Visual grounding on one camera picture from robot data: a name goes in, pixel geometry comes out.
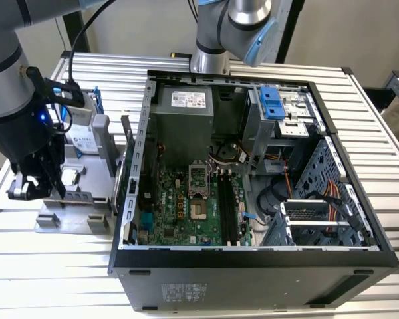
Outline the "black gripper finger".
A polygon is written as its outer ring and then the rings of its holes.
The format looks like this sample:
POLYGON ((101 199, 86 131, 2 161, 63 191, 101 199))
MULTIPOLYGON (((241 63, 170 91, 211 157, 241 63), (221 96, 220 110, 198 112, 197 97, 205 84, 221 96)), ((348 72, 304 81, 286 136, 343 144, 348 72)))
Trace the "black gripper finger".
POLYGON ((19 162, 11 162, 11 170, 15 174, 7 190, 12 200, 30 201, 49 197, 53 189, 50 178, 48 156, 31 154, 19 162))
POLYGON ((61 180, 61 165, 65 161, 65 139, 62 134, 53 135, 46 144, 42 165, 54 190, 64 199, 66 188, 61 180))

